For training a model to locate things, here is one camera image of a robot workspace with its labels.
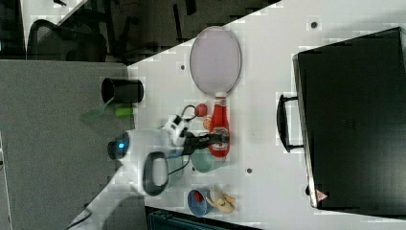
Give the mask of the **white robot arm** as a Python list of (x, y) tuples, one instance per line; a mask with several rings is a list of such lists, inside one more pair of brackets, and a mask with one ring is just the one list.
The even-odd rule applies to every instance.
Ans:
[(161, 128), (127, 130), (110, 142), (108, 154), (121, 166), (64, 230), (102, 230), (112, 212), (127, 198), (158, 196), (169, 186), (175, 173), (169, 168), (170, 159), (230, 142), (226, 128), (194, 134), (189, 131), (190, 121), (172, 115)]

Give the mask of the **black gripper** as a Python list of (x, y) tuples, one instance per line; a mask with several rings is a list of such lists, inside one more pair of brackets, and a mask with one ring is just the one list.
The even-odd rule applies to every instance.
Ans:
[(228, 134), (204, 134), (195, 136), (191, 132), (187, 132), (183, 146), (183, 155), (192, 155), (196, 150), (203, 150), (210, 144), (227, 144), (230, 142)]

